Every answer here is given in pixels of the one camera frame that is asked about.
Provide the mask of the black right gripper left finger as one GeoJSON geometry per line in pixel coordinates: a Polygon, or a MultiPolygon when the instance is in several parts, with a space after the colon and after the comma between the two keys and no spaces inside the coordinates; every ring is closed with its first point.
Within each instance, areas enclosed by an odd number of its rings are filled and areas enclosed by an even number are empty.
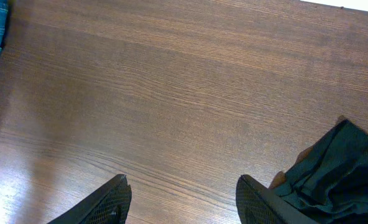
{"type": "Polygon", "coordinates": [[[126,176],[118,174],[49,224],[125,224],[131,199],[126,176]]]}

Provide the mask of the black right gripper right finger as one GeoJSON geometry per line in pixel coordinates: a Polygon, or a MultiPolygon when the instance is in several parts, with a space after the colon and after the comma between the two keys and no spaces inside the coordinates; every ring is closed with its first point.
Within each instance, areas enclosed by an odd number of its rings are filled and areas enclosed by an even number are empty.
{"type": "Polygon", "coordinates": [[[242,224],[316,224],[249,175],[237,181],[236,207],[242,224]]]}

